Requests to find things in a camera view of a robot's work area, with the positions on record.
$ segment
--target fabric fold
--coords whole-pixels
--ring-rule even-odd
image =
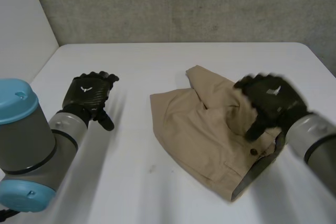
[[[248,142],[257,113],[233,82],[200,66],[186,74],[192,88],[151,95],[154,134],[195,179],[232,201],[250,184],[242,180],[252,166],[274,152],[280,131]]]

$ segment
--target table surface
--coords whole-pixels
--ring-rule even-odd
[[[120,77],[106,108],[116,128],[91,122],[49,208],[8,223],[334,223],[336,200],[288,146],[233,204],[172,160],[153,134],[149,95],[188,88],[185,71],[195,65],[232,81],[281,73],[311,109],[336,122],[336,79],[302,44],[62,46],[32,82],[46,118],[60,109],[73,77],[104,70]]]

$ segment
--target button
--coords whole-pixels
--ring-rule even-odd
[[[257,156],[257,155],[258,155],[258,152],[257,152],[256,149],[251,149],[251,150],[250,150],[250,153],[251,153],[251,155],[253,155],[253,156]]]

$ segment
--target light blue cap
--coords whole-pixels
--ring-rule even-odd
[[[25,118],[37,107],[37,95],[27,82],[18,79],[0,79],[0,125]]]
[[[40,212],[46,209],[55,191],[39,183],[9,179],[0,182],[0,204],[19,212]]]

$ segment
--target beige cloth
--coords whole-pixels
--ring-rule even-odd
[[[233,201],[245,189],[233,194],[252,165],[274,152],[280,131],[246,141],[257,113],[241,91],[200,66],[186,73],[193,88],[151,95],[154,134],[195,179]]]

